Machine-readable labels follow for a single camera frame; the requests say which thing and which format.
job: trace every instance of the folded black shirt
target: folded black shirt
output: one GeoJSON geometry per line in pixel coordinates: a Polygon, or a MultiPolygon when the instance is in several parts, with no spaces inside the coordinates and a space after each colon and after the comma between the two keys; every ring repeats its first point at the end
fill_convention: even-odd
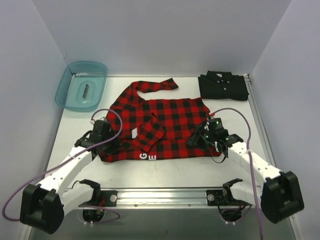
{"type": "Polygon", "coordinates": [[[248,100],[245,78],[231,72],[208,71],[198,77],[200,95],[203,99],[248,100]]]}

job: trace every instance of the plaid shirt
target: plaid shirt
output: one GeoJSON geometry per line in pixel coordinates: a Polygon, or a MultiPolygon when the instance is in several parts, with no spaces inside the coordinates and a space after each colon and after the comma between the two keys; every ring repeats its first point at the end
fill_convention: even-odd
{"type": "MultiPolygon", "coordinates": [[[[172,78],[162,82],[131,83],[110,107],[123,121],[123,129],[119,136],[122,147],[110,155],[100,154],[102,161],[111,163],[118,160],[219,156],[214,147],[211,151],[205,152],[186,144],[197,125],[206,121],[210,112],[201,97],[144,100],[137,93],[177,88],[178,85],[172,78]]],[[[111,112],[106,117],[113,129],[118,131],[118,118],[111,112]]]]}

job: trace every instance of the teal plastic bin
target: teal plastic bin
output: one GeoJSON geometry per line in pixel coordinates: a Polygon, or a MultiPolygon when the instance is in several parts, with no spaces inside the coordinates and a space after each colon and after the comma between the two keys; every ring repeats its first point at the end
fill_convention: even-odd
{"type": "Polygon", "coordinates": [[[98,108],[104,93],[108,69],[95,61],[75,61],[62,76],[55,102],[76,112],[91,112],[98,108]]]}

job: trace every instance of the robotic arm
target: robotic arm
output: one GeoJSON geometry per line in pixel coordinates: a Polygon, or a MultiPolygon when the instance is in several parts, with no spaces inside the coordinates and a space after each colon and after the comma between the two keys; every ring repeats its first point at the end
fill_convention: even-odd
{"type": "MultiPolygon", "coordinates": [[[[63,162],[114,135],[114,130],[105,118],[96,120],[93,130],[88,131],[76,141],[63,162]]],[[[203,150],[208,150],[213,146],[248,173],[250,173],[250,151],[254,175],[259,185],[256,188],[259,204],[264,215],[272,223],[277,223],[304,208],[297,176],[292,172],[282,172],[268,164],[252,150],[247,150],[246,144],[238,135],[230,135],[228,130],[223,128],[220,118],[211,118],[206,124],[200,124],[187,144],[203,150]]],[[[53,234],[61,225],[64,216],[71,210],[83,203],[97,206],[101,200],[99,183],[85,179],[67,192],[66,188],[98,154],[102,152],[112,154],[120,146],[120,141],[115,138],[106,144],[93,147],[77,157],[73,157],[73,160],[38,184],[26,186],[22,194],[20,222],[53,234]]],[[[252,184],[236,178],[225,183],[222,188],[224,197],[230,202],[239,200],[255,205],[252,184]]]]}

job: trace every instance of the tabletop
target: tabletop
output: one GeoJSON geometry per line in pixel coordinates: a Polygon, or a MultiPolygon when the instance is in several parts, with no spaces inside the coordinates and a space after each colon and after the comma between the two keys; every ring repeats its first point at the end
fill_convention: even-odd
{"type": "MultiPolygon", "coordinates": [[[[161,82],[168,77],[108,77],[98,109],[110,107],[122,91],[135,81],[161,82]]],[[[179,86],[173,91],[142,93],[146,99],[182,99],[198,98],[200,91],[197,77],[174,77],[179,86]]],[[[247,118],[252,137],[250,148],[266,159],[262,142],[248,101],[230,99],[209,100],[203,103],[214,112],[221,108],[235,108],[247,118]]],[[[74,112],[64,110],[54,146],[48,163],[48,169],[58,165],[69,154],[77,139],[92,129],[90,118],[93,112],[74,112]]],[[[106,116],[107,112],[99,112],[96,119],[106,116]]],[[[237,134],[243,140],[248,139],[248,128],[245,121],[236,112],[225,110],[216,114],[230,134],[237,134]]],[[[216,157],[221,161],[223,156],[216,157]]],[[[90,179],[101,184],[101,188],[203,188],[221,187],[222,184],[241,178],[250,183],[250,174],[244,171],[232,159],[227,158],[217,164],[210,157],[180,158],[166,160],[121,160],[112,163],[102,162],[99,157],[88,164],[74,180],[90,179]]]]}

